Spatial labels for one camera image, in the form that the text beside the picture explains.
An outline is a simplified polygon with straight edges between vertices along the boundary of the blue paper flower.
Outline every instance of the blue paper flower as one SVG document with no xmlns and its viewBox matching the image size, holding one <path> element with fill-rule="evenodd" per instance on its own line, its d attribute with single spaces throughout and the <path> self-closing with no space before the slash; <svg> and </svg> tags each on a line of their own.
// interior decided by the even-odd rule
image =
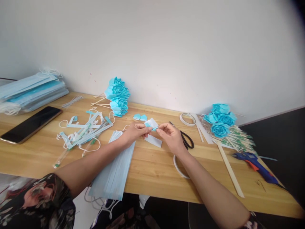
<svg viewBox="0 0 305 229">
<path fill-rule="evenodd" d="M 217 122 L 212 125 L 211 131 L 214 133 L 215 137 L 223 138 L 226 137 L 228 133 L 230 133 L 229 128 L 230 127 L 228 125 L 222 122 Z"/>
<path fill-rule="evenodd" d="M 213 123 L 215 123 L 215 122 L 218 121 L 217 115 L 215 115 L 214 113 L 206 114 L 206 115 L 203 117 L 203 119 L 204 119 L 205 121 L 207 121 L 208 123 L 210 123 L 210 124 L 213 124 Z"/>
<path fill-rule="evenodd" d="M 233 126 L 235 124 L 235 121 L 237 120 L 235 114 L 232 112 L 229 112 L 228 114 L 220 114 L 217 116 L 217 118 L 219 122 L 222 122 L 229 126 Z"/>
<path fill-rule="evenodd" d="M 110 107 L 113 110 L 113 115 L 122 117 L 127 113 L 127 99 L 130 96 L 129 90 L 124 86 L 125 82 L 117 77 L 109 81 L 109 86 L 105 90 L 106 98 L 111 100 Z"/>
<path fill-rule="evenodd" d="M 228 114 L 229 111 L 230 111 L 230 107 L 226 104 L 221 104 L 221 103 L 213 104 L 212 113 L 220 115 L 220 114 Z"/>
</svg>

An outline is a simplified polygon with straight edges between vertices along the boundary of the glue gun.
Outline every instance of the glue gun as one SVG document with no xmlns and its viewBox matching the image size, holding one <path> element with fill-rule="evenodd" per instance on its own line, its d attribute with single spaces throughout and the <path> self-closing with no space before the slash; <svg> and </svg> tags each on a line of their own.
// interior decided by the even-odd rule
<svg viewBox="0 0 305 229">
<path fill-rule="evenodd" d="M 279 183 L 277 179 L 257 161 L 257 156 L 255 154 L 234 153 L 232 156 L 237 158 L 238 160 L 243 160 L 248 162 L 255 171 L 258 171 L 262 175 L 262 177 L 265 179 L 267 183 L 276 184 L 276 185 Z"/>
</svg>

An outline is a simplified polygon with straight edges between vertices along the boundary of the smartphone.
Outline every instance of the smartphone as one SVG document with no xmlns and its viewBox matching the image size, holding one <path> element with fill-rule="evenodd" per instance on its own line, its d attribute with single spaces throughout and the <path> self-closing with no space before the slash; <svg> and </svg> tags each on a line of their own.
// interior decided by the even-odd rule
<svg viewBox="0 0 305 229">
<path fill-rule="evenodd" d="M 46 107 L 3 134 L 0 139 L 12 144 L 21 144 L 62 112 L 63 111 L 58 108 Z"/>
</svg>

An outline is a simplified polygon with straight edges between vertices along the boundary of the scissors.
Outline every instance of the scissors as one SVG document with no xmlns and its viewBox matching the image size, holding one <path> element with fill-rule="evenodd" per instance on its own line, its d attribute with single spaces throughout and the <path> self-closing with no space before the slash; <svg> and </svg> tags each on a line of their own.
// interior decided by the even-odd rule
<svg viewBox="0 0 305 229">
<path fill-rule="evenodd" d="M 188 148 L 193 149 L 195 147 L 193 140 L 186 133 L 184 133 L 182 131 L 180 131 L 180 132 L 181 132 L 181 136 L 182 136 L 183 144 L 184 144 L 185 148 L 186 149 L 188 149 Z M 187 137 L 190 140 L 191 145 L 186 141 L 184 136 Z"/>
</svg>

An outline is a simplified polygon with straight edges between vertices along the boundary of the woman's left hand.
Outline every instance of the woman's left hand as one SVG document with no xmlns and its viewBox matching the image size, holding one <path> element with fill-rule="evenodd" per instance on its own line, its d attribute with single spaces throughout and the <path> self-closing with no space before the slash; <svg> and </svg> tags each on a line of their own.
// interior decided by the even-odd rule
<svg viewBox="0 0 305 229">
<path fill-rule="evenodd" d="M 128 145 L 131 145 L 140 136 L 143 139 L 148 137 L 151 131 L 152 127 L 146 127 L 144 123 L 133 122 L 120 138 L 126 141 Z"/>
</svg>

